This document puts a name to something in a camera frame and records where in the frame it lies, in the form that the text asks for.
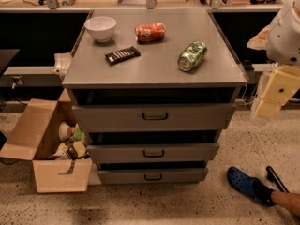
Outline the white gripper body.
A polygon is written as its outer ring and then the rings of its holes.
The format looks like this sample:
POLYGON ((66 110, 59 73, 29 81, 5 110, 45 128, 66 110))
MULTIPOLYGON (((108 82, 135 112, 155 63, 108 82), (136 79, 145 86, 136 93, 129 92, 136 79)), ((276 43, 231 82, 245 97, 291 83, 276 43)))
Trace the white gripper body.
POLYGON ((276 68, 269 77, 262 93, 261 103, 285 105, 300 89, 300 68, 283 66, 276 68))

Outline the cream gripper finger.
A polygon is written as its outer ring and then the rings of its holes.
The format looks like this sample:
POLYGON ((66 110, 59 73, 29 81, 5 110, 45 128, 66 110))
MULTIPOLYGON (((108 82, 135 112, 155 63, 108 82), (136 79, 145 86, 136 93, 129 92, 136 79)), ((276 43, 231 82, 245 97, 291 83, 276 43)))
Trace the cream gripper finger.
POLYGON ((278 114, 280 109, 279 104, 255 99, 251 106, 250 121, 258 126, 265 125, 278 114))

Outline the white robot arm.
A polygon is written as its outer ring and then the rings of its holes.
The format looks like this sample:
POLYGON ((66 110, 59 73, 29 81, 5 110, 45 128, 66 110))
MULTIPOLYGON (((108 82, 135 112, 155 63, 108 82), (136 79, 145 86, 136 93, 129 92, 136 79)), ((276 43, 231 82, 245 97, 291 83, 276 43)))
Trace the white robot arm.
POLYGON ((300 89, 300 0, 288 0, 269 25, 248 43, 252 50, 266 50, 274 62, 259 80, 251 106, 251 120, 264 125, 300 89))

